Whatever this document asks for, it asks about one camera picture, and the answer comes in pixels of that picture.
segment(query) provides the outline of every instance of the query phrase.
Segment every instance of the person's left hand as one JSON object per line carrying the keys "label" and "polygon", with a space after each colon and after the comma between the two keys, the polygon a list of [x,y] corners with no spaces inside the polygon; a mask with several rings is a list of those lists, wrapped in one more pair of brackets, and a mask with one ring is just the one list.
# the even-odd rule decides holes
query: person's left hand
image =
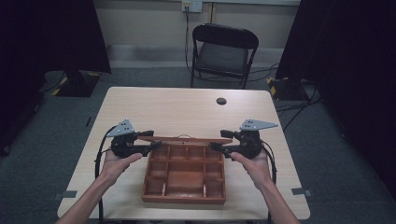
{"label": "person's left hand", "polygon": [[108,181],[110,186],[113,186],[117,178],[129,167],[129,165],[135,161],[140,160],[143,155],[141,153],[135,153],[125,159],[114,155],[112,150],[106,152],[105,162],[103,164],[101,176]]}

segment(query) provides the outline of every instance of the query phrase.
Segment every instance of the gray carpet floor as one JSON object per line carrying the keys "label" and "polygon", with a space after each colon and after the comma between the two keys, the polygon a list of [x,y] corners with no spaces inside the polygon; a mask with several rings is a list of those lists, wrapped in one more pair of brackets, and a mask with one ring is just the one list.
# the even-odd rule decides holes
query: gray carpet floor
{"label": "gray carpet floor", "polygon": [[[54,85],[61,75],[46,74],[48,83],[42,90]],[[268,71],[253,73],[250,79],[254,81],[247,89],[268,90],[263,79],[266,75]],[[239,83],[230,81],[233,79],[196,80],[195,88],[240,89]],[[38,112],[10,145],[10,155],[0,158],[1,224],[57,220],[60,201],[53,196],[67,188],[106,91],[112,86],[188,88],[190,75],[181,67],[114,68],[112,75],[99,79],[90,98],[54,97],[46,91]],[[314,92],[311,85],[305,88],[308,94]],[[302,102],[274,103],[277,108],[288,108]],[[279,112],[282,126],[297,112]],[[303,223],[396,223],[396,203],[359,151],[343,138],[322,102],[303,110],[285,135],[303,188],[312,192],[307,197],[311,217]]]}

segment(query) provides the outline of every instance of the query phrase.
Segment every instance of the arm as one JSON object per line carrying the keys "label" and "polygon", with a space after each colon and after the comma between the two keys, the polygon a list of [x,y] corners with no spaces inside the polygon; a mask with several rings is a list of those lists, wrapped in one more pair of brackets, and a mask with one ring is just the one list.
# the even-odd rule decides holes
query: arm
{"label": "arm", "polygon": [[142,154],[136,153],[128,158],[120,159],[114,155],[113,151],[107,151],[101,174],[56,223],[86,223],[105,192],[116,183],[117,178],[132,162],[140,158]]}
{"label": "arm", "polygon": [[231,157],[242,163],[245,170],[247,170],[254,186],[262,193],[262,197],[276,224],[300,223],[271,179],[268,158],[264,150],[252,160],[237,152],[231,153]]}

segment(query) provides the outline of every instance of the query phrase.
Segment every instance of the wooden tabletop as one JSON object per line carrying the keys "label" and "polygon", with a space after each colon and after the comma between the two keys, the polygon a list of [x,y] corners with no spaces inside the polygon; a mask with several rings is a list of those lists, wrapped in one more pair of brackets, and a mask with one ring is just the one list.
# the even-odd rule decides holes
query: wooden tabletop
{"label": "wooden tabletop", "polygon": [[[225,105],[217,104],[218,98]],[[282,132],[276,110],[267,91],[210,90],[179,88],[113,87],[106,94],[87,143],[83,148],[67,190],[76,198],[64,198],[58,210],[62,216],[94,180],[94,160],[102,138],[109,128],[129,119],[137,132],[153,130],[156,136],[185,134],[195,138],[220,138],[220,130],[238,131],[245,119],[278,123],[260,130],[261,139],[275,153],[277,182],[281,194],[299,219],[310,211],[303,194],[291,189],[301,187],[299,177]],[[104,148],[110,146],[107,139]],[[147,142],[138,140],[136,144]],[[260,192],[242,165],[225,161],[226,198],[224,205],[144,203],[141,199],[148,158],[131,165],[104,195],[105,218],[146,220],[255,220],[266,219],[268,209]],[[91,218],[98,218],[98,209]]]}

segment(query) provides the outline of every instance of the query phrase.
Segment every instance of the brown wooden organizer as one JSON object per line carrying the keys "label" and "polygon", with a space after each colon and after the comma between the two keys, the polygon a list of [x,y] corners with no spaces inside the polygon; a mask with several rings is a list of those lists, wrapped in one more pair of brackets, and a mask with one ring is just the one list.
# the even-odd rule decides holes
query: brown wooden organizer
{"label": "brown wooden organizer", "polygon": [[223,155],[208,145],[232,140],[140,136],[139,139],[163,141],[148,157],[143,202],[225,203]]}

